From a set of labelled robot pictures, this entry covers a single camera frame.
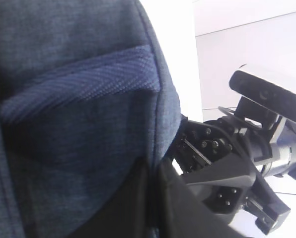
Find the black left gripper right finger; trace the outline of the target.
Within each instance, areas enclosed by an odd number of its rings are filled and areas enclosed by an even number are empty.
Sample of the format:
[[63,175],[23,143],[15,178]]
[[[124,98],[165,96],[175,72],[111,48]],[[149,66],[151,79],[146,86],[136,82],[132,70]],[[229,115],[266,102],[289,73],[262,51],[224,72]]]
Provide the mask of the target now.
[[159,235],[162,238],[238,238],[229,226],[239,210],[256,217],[255,225],[268,235],[278,229],[290,208],[272,191],[257,171],[256,180],[241,206],[231,214],[217,214],[200,202],[168,158],[158,165]]

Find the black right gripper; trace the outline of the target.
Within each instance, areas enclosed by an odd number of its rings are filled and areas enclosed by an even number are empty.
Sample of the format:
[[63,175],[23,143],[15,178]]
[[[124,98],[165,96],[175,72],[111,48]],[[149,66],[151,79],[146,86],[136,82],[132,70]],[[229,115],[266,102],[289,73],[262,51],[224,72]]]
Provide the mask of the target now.
[[217,214],[241,206],[256,180],[269,175],[273,162],[291,154],[272,139],[276,127],[264,129],[230,117],[205,123],[184,118],[167,154],[185,175],[197,199]]

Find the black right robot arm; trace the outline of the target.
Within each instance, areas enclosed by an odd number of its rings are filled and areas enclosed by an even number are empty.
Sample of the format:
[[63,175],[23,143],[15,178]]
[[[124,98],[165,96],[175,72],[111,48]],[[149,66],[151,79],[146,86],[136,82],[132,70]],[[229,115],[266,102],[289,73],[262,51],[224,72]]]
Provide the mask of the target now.
[[198,201],[226,224],[244,210],[268,235],[291,211],[266,182],[296,167],[296,135],[284,118],[270,128],[233,116],[206,122],[184,118],[167,155]]

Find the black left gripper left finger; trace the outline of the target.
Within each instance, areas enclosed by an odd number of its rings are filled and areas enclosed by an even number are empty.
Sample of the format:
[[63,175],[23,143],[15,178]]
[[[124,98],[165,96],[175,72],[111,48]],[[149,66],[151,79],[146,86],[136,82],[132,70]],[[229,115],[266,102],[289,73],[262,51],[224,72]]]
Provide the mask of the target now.
[[69,238],[152,238],[148,163],[137,158],[113,196]]

